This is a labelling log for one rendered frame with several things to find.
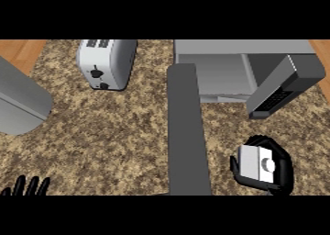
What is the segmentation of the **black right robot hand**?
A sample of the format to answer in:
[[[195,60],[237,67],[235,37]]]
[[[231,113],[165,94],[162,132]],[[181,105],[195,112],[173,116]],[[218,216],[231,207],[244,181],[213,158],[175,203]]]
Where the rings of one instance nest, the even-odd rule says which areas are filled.
[[[241,159],[252,158],[252,155],[238,153],[238,158],[229,157],[229,171],[232,172],[237,183],[254,189],[268,191],[274,196],[287,196],[293,189],[293,167],[288,153],[275,143],[272,138],[263,135],[252,136],[244,142],[244,146],[254,148],[262,147],[272,152],[272,181],[266,182],[259,178],[241,174],[241,167],[244,166]]]

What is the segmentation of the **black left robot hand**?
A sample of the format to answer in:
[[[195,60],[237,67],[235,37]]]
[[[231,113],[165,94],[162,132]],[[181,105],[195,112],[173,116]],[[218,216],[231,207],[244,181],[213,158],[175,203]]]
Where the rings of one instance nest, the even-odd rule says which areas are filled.
[[[44,196],[50,185],[50,178],[45,177],[39,181],[39,177],[33,176],[29,183],[24,182],[24,176],[16,179],[13,187],[5,187],[0,193],[1,196]]]

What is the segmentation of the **dark grey microwave door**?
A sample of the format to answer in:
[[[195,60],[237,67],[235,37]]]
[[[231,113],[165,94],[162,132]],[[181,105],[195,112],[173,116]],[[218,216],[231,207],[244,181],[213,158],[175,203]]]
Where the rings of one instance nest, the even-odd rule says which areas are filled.
[[[209,196],[210,183],[195,67],[167,68],[169,195]]]

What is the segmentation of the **grey microwave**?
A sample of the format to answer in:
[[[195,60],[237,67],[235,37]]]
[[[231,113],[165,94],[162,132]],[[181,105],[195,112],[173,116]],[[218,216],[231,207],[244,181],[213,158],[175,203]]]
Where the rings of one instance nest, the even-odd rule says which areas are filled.
[[[305,39],[176,39],[167,79],[190,103],[246,105],[265,119],[324,78],[319,58]]]

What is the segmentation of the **white toaster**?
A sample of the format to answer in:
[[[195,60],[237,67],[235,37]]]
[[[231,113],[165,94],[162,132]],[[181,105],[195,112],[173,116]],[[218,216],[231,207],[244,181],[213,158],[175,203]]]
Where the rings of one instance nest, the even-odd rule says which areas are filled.
[[[95,90],[126,88],[137,52],[134,39],[82,39],[75,60],[89,86]]]

